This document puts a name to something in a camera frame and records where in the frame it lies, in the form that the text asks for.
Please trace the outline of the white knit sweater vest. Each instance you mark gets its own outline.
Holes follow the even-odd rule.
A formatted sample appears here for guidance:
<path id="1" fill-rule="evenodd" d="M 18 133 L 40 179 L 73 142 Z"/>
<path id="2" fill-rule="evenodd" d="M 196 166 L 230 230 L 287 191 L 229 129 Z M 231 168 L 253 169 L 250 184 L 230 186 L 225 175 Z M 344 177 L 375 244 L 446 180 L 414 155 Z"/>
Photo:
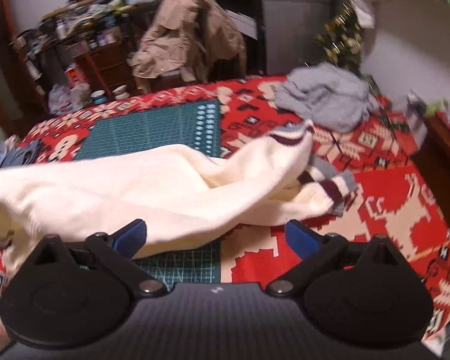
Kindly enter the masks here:
<path id="1" fill-rule="evenodd" d="M 121 156 L 0 170 L 0 206 L 19 230 L 4 253 L 15 274 L 38 242 L 56 234 L 81 242 L 135 219 L 147 238 L 144 258 L 190 250 L 235 226 L 278 226 L 291 219 L 341 215 L 356 181 L 312 152 L 311 122 L 278 127 L 229 158 L 186 145 Z"/>

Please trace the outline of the red christmas pattern blanket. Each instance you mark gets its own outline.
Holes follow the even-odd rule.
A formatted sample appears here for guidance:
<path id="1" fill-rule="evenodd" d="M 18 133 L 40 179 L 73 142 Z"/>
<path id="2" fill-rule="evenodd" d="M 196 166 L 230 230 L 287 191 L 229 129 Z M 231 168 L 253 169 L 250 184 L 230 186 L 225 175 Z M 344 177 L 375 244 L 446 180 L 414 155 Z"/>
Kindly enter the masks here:
<path id="1" fill-rule="evenodd" d="M 26 142 L 42 142 L 37 158 L 41 164 L 70 161 L 97 125 L 137 120 L 160 107 L 218 100 L 221 155 L 227 158 L 272 128 L 297 122 L 297 116 L 275 106 L 280 83 L 279 77 L 230 80 L 129 97 L 38 124 Z M 389 100 L 380 97 L 379 110 L 351 133 L 315 128 L 314 153 L 337 170 L 352 172 L 358 187 L 345 200 L 341 216 L 309 219 L 307 225 L 356 242 L 378 234 L 389 236 L 430 291 L 434 311 L 425 340 L 440 348 L 450 333 L 449 222 L 411 157 L 417 146 L 405 117 L 390 106 Z M 268 284 L 297 260 L 282 227 L 241 225 L 211 245 L 141 259 L 139 266 L 166 284 Z"/>

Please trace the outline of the green cutting mat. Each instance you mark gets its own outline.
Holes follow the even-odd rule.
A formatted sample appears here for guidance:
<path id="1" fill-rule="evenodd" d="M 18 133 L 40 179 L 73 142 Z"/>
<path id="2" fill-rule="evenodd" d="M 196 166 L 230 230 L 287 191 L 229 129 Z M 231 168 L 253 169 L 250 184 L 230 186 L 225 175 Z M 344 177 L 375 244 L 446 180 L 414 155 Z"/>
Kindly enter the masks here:
<path id="1" fill-rule="evenodd" d="M 97 122 L 76 160 L 127 155 L 159 146 L 184 144 L 208 157 L 220 155 L 220 103 L 217 99 L 165 106 Z M 218 283 L 220 242 L 195 250 L 171 251 L 134 261 L 140 269 L 174 284 Z"/>

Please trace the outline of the folded blue jeans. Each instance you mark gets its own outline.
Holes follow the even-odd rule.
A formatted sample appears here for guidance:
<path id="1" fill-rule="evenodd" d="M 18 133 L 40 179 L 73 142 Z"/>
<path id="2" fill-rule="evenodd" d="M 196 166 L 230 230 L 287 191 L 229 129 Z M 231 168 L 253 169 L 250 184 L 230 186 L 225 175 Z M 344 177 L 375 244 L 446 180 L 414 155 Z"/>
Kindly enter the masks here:
<path id="1" fill-rule="evenodd" d="M 12 148 L 0 153 L 0 169 L 31 165 L 39 157 L 42 147 L 40 140 L 34 140 L 22 148 Z"/>

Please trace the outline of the grey knit sweater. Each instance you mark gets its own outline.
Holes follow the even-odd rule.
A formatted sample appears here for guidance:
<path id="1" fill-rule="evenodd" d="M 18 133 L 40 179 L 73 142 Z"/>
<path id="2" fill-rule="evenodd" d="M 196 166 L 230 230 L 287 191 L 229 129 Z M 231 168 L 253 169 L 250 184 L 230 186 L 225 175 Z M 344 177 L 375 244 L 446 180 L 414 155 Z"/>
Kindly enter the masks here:
<path id="1" fill-rule="evenodd" d="M 349 133 L 380 106 L 367 82 L 331 63 L 293 69 L 275 105 L 338 133 Z"/>

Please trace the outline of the dark wooden side table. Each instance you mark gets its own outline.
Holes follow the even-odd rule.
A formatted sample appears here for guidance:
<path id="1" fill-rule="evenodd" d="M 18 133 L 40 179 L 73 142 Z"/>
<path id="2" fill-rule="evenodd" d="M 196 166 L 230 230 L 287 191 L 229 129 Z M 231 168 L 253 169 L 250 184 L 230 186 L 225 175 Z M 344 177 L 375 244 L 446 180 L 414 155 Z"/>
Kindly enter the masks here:
<path id="1" fill-rule="evenodd" d="M 411 159 L 432 190 L 450 228 L 450 129 L 438 116 L 425 119 L 424 124 L 426 137 Z"/>

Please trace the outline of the small christmas tree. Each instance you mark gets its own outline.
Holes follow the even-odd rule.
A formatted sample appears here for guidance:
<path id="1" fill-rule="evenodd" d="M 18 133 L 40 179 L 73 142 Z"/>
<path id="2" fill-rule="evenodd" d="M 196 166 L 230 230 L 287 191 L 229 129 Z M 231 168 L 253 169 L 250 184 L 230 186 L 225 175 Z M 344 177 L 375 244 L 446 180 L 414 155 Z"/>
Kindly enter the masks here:
<path id="1" fill-rule="evenodd" d="M 315 41 L 320 44 L 325 61 L 360 75 L 362 27 L 349 2 L 345 2 L 341 11 L 324 25 Z"/>

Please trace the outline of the beige jacket on chair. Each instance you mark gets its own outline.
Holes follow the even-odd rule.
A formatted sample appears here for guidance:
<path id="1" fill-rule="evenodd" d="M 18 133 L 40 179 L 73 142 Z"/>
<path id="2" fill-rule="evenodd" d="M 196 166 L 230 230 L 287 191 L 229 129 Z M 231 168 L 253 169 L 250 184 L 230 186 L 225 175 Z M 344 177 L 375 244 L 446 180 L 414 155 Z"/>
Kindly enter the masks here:
<path id="1" fill-rule="evenodd" d="M 130 67 L 143 80 L 179 71 L 185 82 L 207 82 L 220 60 L 233 61 L 238 76 L 246 74 L 245 40 L 216 0 L 162 0 Z"/>

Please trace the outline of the grey refrigerator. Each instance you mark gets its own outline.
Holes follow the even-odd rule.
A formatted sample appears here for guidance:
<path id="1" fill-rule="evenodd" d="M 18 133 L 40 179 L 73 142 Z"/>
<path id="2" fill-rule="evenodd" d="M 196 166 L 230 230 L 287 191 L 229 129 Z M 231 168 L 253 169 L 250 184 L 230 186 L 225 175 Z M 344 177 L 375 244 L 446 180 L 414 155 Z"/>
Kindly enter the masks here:
<path id="1" fill-rule="evenodd" d="M 314 37 L 330 19 L 330 0 L 262 0 L 262 9 L 267 74 L 285 74 L 320 59 Z"/>

